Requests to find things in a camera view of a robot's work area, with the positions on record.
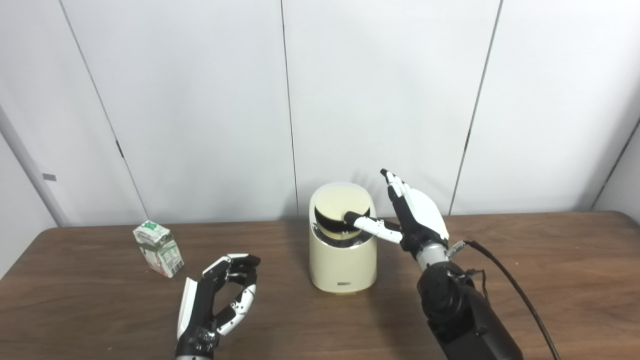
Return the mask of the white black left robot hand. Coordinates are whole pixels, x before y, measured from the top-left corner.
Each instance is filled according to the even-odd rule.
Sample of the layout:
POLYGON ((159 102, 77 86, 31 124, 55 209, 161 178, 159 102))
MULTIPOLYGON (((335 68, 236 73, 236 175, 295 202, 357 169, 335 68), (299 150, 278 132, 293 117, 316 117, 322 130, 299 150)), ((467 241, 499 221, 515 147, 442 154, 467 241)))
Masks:
POLYGON ((215 260, 199 280, 187 277, 177 321, 177 360, 213 360, 220 340, 247 316, 257 291, 261 258, 231 253, 215 260), (214 313, 215 296, 227 284, 240 285, 238 295, 214 313))

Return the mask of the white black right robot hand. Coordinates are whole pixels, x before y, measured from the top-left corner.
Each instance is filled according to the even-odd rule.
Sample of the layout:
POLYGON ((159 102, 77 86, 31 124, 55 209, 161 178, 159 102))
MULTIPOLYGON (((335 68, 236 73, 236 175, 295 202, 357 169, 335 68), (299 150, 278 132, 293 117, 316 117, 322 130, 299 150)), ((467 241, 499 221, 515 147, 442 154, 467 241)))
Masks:
POLYGON ((450 233, 436 203, 391 171, 383 168, 380 173, 385 178, 398 224, 391 225, 382 219, 352 211, 343 215, 343 221, 378 239, 400 245, 416 261, 437 264, 450 260, 450 233))

